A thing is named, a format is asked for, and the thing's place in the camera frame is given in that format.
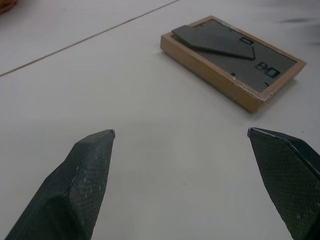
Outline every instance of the wooden box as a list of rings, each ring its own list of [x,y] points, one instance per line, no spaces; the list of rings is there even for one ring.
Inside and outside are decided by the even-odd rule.
[[[254,59],[251,60],[191,47],[172,32],[161,36],[160,46],[166,54],[251,113],[257,112],[306,65],[304,61],[213,16],[188,26],[198,28],[199,33],[209,31],[209,34],[224,34],[227,38],[230,35],[232,40],[252,46]]]

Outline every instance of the dark gray slab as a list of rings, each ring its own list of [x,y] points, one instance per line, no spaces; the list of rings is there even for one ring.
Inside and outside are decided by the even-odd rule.
[[[172,32],[189,47],[243,59],[255,59],[254,48],[236,39],[210,34],[196,27],[181,26]]]
[[[278,78],[287,72],[296,62],[283,54],[265,46],[218,21],[210,20],[194,27],[204,31],[207,35],[228,38],[230,41],[239,41],[245,46],[254,48],[255,59],[243,59],[212,51],[190,47],[210,62],[214,63],[227,73],[261,93],[272,85]],[[177,35],[172,36],[177,41],[185,44]]]

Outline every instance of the orange object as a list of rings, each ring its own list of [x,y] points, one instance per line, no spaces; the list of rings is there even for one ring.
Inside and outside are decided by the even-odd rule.
[[[0,0],[0,14],[13,8],[17,2],[18,0]]]

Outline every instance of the wooden base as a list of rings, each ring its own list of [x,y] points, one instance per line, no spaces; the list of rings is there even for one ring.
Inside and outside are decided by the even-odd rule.
[[[263,104],[265,104],[275,93],[277,93],[283,86],[291,81],[306,65],[306,63],[278,48],[272,46],[261,39],[252,36],[230,24],[214,17],[209,16],[202,20],[196,21],[189,26],[194,27],[203,24],[207,21],[215,20],[229,28],[237,31],[238,33],[262,44],[278,53],[292,59],[296,62],[288,71],[283,73],[272,85],[270,85],[263,92],[257,92],[245,83],[238,80],[236,77],[227,73],[214,63],[210,62],[197,52],[189,47],[175,40],[172,32],[168,32],[161,36],[161,49],[181,63],[183,66],[194,72],[207,83],[224,93],[226,96],[240,104],[251,113],[257,112]]]

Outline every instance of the white table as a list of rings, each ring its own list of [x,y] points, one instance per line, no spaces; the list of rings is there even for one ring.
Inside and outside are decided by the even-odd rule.
[[[1,77],[1,237],[76,141],[115,129],[93,240],[290,240],[247,138],[260,127],[320,152],[319,48],[299,34],[307,23],[279,23],[287,11],[181,0]],[[307,66],[247,113],[160,50],[162,34],[208,15]]]
[[[0,15],[0,76],[174,0],[19,0]]]

